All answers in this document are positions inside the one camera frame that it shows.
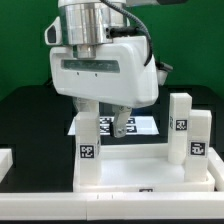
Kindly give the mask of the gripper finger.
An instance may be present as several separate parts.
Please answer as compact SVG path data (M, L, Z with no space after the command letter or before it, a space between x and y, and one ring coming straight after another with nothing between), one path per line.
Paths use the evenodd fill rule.
M82 98L73 98L73 105L77 113L87 112L87 101Z
M114 119L110 123L110 135L115 138L122 138L127 133L126 124L131 115L132 108L127 106L113 105Z

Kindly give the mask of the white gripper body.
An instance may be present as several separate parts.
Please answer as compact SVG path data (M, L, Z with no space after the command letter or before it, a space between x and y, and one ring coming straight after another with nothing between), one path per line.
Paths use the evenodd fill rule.
M72 47L62 44L60 20L56 19L45 31L45 42L51 47L53 84L62 95L142 108L155 103L158 87L173 70L168 64L146 59L143 36L115 38L99 45L95 58L79 59Z

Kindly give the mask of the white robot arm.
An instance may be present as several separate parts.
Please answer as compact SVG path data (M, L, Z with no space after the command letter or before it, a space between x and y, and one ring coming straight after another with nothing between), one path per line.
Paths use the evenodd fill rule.
M154 58L149 31L126 9L187 1L58 0L59 16L45 31L56 91L71 96L81 112L110 104L110 133L125 136L131 111L153 105L173 70Z

